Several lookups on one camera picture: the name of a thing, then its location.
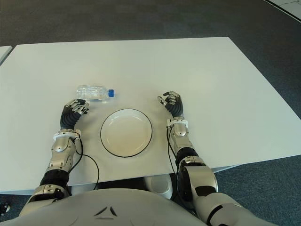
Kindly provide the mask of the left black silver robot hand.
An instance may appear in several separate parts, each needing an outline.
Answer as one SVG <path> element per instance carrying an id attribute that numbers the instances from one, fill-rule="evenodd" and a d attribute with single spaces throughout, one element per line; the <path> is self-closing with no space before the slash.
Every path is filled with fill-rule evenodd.
<path id="1" fill-rule="evenodd" d="M 74 129 L 83 114 L 89 111 L 89 103 L 83 99 L 73 99 L 68 102 L 62 111 L 60 129 Z"/>

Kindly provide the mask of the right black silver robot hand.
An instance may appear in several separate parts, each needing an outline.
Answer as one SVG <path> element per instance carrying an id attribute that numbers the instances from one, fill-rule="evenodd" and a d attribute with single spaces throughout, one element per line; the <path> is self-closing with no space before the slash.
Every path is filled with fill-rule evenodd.
<path id="1" fill-rule="evenodd" d="M 164 97 L 158 96 L 157 99 L 168 112 L 171 113 L 172 117 L 183 116 L 183 104 L 179 94 L 174 91 L 168 91 L 163 94 Z"/>

